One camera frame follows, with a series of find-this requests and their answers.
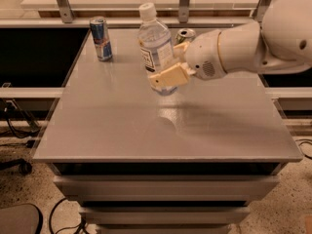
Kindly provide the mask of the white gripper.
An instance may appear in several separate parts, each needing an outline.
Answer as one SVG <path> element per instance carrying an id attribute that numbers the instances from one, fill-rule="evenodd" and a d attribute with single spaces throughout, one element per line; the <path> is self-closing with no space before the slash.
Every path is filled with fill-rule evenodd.
<path id="1" fill-rule="evenodd" d="M 191 43 L 189 41 L 174 45 L 174 55 L 181 58 L 185 54 L 186 62 L 150 75 L 148 80 L 155 88 L 175 87 L 189 82 L 192 75 L 202 80 L 223 78 L 224 71 L 219 52 L 218 39 L 221 31 L 216 29 L 203 33 Z"/>

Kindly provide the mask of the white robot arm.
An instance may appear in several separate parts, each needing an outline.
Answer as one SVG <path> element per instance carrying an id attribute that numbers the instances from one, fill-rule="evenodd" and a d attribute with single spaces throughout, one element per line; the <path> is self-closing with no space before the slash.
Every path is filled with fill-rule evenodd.
<path id="1" fill-rule="evenodd" d="M 177 62 L 148 77 L 153 89 L 186 84 L 194 76 L 233 72 L 291 74 L 312 64 L 312 0 L 276 0 L 262 21 L 213 30 L 174 47 Z"/>

